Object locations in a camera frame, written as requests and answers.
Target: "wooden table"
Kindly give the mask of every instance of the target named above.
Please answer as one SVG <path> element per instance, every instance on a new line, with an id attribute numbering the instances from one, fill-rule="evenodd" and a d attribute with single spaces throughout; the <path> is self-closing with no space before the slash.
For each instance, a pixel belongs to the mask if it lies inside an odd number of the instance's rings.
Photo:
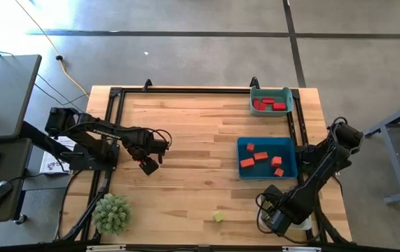
<path id="1" fill-rule="evenodd" d="M 104 118 L 110 87 L 92 87 L 88 113 Z M 300 95 L 309 142 L 317 144 L 326 137 L 318 91 L 302 88 Z M 296 112 L 294 121 L 299 129 Z M 254 198 L 270 184 L 288 190 L 296 181 L 239 179 L 236 160 L 238 137 L 289 137 L 287 117 L 251 116 L 247 94 L 134 93 L 126 95 L 121 125 L 165 129 L 172 134 L 174 143 L 164 164 L 150 176 L 124 149 L 120 150 L 109 192 L 124 195 L 130 201 L 132 221 L 129 230 L 120 236 L 102 235 L 102 243 L 289 244 L 257 230 Z M 64 207 L 62 234 L 85 210 L 91 180 L 92 172 L 84 171 L 72 183 Z M 351 240 L 338 184 L 329 180 L 319 198 L 335 228 Z M 215 211 L 224 213 L 225 220 L 215 223 Z M 289 229 L 286 235 L 305 240 L 302 230 Z"/>

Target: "yellow cable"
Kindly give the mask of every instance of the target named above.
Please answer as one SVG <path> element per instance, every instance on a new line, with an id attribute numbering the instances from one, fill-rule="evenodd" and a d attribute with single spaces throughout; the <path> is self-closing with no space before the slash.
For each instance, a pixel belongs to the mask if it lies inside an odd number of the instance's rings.
<path id="1" fill-rule="evenodd" d="M 85 90 L 83 87 L 81 87 L 81 85 L 78 84 L 78 83 L 67 73 L 66 67 L 64 66 L 64 63 L 62 62 L 62 60 L 63 60 L 63 59 L 62 59 L 62 56 L 61 56 L 60 53 L 58 52 L 58 49 L 56 48 L 56 46 L 53 44 L 53 42 L 50 40 L 50 38 L 47 36 L 47 34 L 44 32 L 44 30 L 43 30 L 43 29 L 41 28 L 41 26 L 38 24 L 38 22 L 35 21 L 35 19 L 33 19 L 33 18 L 31 17 L 31 15 L 25 10 L 25 8 L 18 2 L 18 0 L 15 0 L 15 1 L 16 1 L 16 3 L 24 10 L 24 12 L 30 17 L 30 19 L 32 19 L 33 22 L 39 27 L 39 29 L 40 29 L 41 32 L 44 34 L 44 36 L 46 36 L 46 38 L 48 39 L 48 41 L 50 42 L 50 44 L 52 44 L 52 47 L 53 47 L 53 49 L 55 50 L 55 53 L 57 54 L 57 57 L 58 57 L 58 56 L 61 57 L 61 59 L 57 59 L 57 60 L 60 62 L 61 69 L 62 69 L 62 71 L 64 72 L 64 74 L 67 76 L 67 78 L 69 78 L 69 80 L 71 80 L 72 83 L 74 83 L 78 88 L 81 89 L 81 91 L 83 91 L 83 93 L 85 93 L 85 95 L 86 95 L 87 97 L 89 97 L 89 94 L 86 92 L 86 90 Z"/>

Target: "black metal frame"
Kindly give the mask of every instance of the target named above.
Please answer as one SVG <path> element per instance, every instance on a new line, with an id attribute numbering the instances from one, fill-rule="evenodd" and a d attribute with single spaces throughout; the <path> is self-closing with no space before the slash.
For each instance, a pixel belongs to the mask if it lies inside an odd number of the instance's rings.
<path id="1" fill-rule="evenodd" d="M 150 79 L 148 79 L 145 82 L 145 85 L 143 87 L 112 87 L 109 92 L 109 100 L 108 100 L 108 105 L 106 108 L 106 115 L 105 115 L 105 120 L 110 121 L 111 119 L 111 114 L 112 114 L 112 109 L 113 109 L 113 104 L 118 99 L 118 109 L 116 112 L 116 125 L 120 125 L 122 114 L 123 114 L 123 105 L 125 103 L 125 96 L 127 93 L 188 93 L 188 94 L 246 94 L 248 95 L 250 92 L 249 88 L 182 88 L 182 87 L 162 87 L 162 88 L 149 88 L 149 86 L 153 86 L 153 83 L 151 82 Z M 256 77 L 253 77 L 251 80 L 251 83 L 249 85 L 250 87 L 255 86 L 256 88 L 260 89 L 260 84 L 257 80 Z M 298 114 L 298 123 L 299 123 L 299 128 L 301 132 L 301 137 L 303 140 L 303 143 L 308 143 L 308 137 L 307 137 L 307 129 L 305 128 L 305 121 L 304 121 L 304 116 L 303 116 L 303 109 L 301 106 L 301 97 L 299 95 L 299 89 L 293 88 L 291 89 L 293 98 L 294 98 L 294 103 L 296 107 L 296 112 Z M 294 144 L 298 146 L 298 141 L 296 138 L 296 129 L 294 125 L 294 120 L 293 120 L 293 113 L 289 112 L 287 114 L 287 123 L 289 126 L 289 133 L 290 137 L 293 139 Z M 99 178 L 100 178 L 100 171 L 94 171 L 94 176 L 92 177 L 92 183 L 91 183 L 91 188 L 90 188 L 90 194 L 88 198 L 88 204 L 91 203 L 92 199 L 96 195 L 97 192 L 97 185 L 99 183 Z M 298 175 L 298 183 L 304 183 L 304 179 L 301 173 Z M 88 240 L 88 230 L 90 226 L 90 217 L 88 221 L 86 221 L 85 226 L 82 230 L 81 233 L 81 240 L 85 241 Z M 313 237 L 312 230 L 306 230 L 306 237 L 307 239 L 311 239 Z M 97 231 L 93 237 L 94 240 L 100 241 L 101 234 L 99 234 Z M 322 233 L 320 236 L 322 241 L 327 241 L 326 240 L 326 235 L 325 233 Z M 179 248 L 180 246 L 177 245 L 139 245 L 139 244 L 134 244 L 134 245 L 127 245 L 127 248 L 134 248 L 134 249 L 139 249 L 142 248 L 143 246 L 151 247 L 151 248 L 157 248 L 157 249 L 170 249 L 174 248 Z M 218 249 L 237 249 L 237 248 L 245 248 L 245 249 L 251 249 L 251 250 L 270 250 L 270 249 L 282 249 L 281 246 L 216 246 Z"/>

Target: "teal bin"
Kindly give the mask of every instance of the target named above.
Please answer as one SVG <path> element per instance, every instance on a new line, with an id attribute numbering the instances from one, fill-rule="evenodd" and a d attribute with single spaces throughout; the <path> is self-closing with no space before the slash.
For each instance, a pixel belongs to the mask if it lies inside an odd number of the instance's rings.
<path id="1" fill-rule="evenodd" d="M 253 107 L 254 98 L 275 98 L 275 102 L 285 103 L 287 109 L 285 111 L 273 111 L 271 106 L 265 111 L 257 111 Z M 257 89 L 256 87 L 251 87 L 249 93 L 249 110 L 253 116 L 285 116 L 288 112 L 293 110 L 293 95 L 288 87 L 284 87 L 281 90 L 267 90 L 267 89 Z"/>

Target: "green cube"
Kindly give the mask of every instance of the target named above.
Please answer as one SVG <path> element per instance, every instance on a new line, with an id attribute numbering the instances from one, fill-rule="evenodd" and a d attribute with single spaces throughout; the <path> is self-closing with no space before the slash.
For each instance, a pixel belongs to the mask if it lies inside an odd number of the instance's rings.
<path id="1" fill-rule="evenodd" d="M 221 213 L 221 212 L 216 212 L 216 213 L 214 213 L 214 220 L 215 220 L 215 222 L 220 222 L 220 221 L 222 221 L 222 220 L 224 220 L 225 219 L 225 216 L 223 215 L 223 213 Z"/>

